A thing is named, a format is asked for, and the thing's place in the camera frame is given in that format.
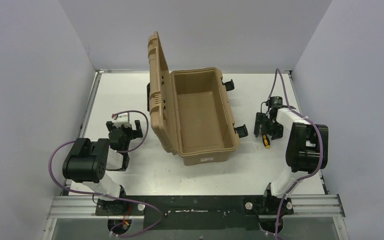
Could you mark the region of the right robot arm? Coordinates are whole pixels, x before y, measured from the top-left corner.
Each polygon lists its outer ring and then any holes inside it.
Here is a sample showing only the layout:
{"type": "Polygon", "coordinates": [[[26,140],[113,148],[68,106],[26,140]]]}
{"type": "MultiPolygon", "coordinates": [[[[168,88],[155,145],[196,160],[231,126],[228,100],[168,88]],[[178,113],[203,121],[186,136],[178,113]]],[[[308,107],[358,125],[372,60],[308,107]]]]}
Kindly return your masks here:
{"type": "Polygon", "coordinates": [[[262,137],[265,148],[272,140],[281,139],[289,133],[285,162],[286,166],[276,180],[264,191],[262,209],[268,215],[289,214],[291,193],[304,179],[324,169],[328,162],[329,128],[323,124],[312,124],[301,116],[293,106],[283,103],[280,96],[271,96],[264,102],[267,112],[256,113],[254,135],[262,137]]]}

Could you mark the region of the yellow black handled screwdriver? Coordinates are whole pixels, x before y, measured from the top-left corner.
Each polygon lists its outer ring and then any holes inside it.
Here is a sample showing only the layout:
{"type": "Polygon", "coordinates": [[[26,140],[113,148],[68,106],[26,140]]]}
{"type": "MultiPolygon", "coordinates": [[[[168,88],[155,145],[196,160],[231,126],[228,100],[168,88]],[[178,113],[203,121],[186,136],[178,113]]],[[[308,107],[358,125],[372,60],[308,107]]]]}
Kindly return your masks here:
{"type": "Polygon", "coordinates": [[[271,147],[271,143],[270,143],[269,137],[265,133],[262,133],[261,135],[262,135],[262,142],[263,142],[264,147],[266,149],[269,149],[271,147]]]}

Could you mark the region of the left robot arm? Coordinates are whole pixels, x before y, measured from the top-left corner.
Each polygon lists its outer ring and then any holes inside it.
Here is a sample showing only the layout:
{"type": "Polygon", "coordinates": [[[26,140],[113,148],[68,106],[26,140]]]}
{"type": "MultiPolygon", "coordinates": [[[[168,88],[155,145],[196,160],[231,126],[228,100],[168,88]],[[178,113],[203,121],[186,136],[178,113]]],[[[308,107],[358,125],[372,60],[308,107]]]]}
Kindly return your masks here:
{"type": "Polygon", "coordinates": [[[75,183],[81,183],[98,197],[99,210],[110,215],[128,213],[131,204],[122,185],[114,182],[108,172],[127,170],[130,157],[127,151],[132,140],[143,137],[139,120],[110,120],[106,122],[107,138],[91,141],[77,138],[62,165],[63,176],[75,183]]]}

